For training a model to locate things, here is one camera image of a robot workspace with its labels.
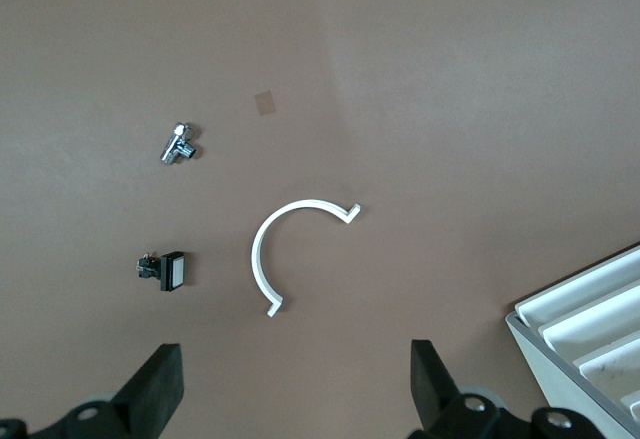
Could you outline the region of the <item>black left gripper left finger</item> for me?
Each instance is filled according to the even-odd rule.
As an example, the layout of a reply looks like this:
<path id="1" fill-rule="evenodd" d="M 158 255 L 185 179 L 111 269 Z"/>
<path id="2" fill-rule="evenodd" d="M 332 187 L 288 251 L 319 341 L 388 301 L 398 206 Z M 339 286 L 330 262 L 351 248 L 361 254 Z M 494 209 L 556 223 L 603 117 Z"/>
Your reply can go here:
<path id="1" fill-rule="evenodd" d="M 181 346 L 163 344 L 108 401 L 72 409 L 33 438 L 158 438 L 184 396 Z"/>

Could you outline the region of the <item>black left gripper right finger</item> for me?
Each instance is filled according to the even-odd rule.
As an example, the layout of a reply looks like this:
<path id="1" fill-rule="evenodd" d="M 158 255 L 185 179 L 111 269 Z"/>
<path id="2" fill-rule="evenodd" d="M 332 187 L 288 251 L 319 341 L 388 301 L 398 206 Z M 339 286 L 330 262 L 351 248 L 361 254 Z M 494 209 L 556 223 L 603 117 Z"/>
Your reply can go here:
<path id="1" fill-rule="evenodd" d="M 460 389 L 429 340 L 411 341 L 410 389 L 422 428 L 413 438 L 521 438 L 523 423 L 483 389 Z"/>

